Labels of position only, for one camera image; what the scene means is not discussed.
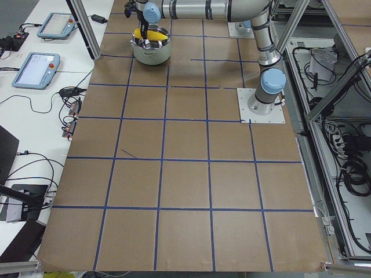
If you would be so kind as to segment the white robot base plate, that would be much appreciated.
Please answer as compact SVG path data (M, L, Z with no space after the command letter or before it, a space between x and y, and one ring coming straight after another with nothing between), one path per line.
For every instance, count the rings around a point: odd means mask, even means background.
M271 104L260 103L255 88L237 88L241 123L285 124L285 116L279 96Z

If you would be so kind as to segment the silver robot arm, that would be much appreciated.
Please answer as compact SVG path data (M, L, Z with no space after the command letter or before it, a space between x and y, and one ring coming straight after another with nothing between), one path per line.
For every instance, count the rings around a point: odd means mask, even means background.
M284 88L269 1L136 1L134 6L140 31L163 34L173 28L164 41L133 40L130 82L146 93L189 93L207 102L230 86L250 86L256 88L252 103L267 107Z

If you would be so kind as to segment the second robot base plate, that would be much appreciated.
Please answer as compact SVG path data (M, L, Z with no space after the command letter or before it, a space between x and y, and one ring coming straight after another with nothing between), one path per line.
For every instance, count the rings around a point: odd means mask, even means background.
M228 23L228 32L230 38L254 39L250 20Z

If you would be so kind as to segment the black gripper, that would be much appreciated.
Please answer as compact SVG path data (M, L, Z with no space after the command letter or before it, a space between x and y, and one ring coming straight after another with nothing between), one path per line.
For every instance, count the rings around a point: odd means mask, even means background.
M148 39L148 24L156 24L161 19L161 12L156 4L145 1L136 0L137 17L140 21L140 33L144 40Z

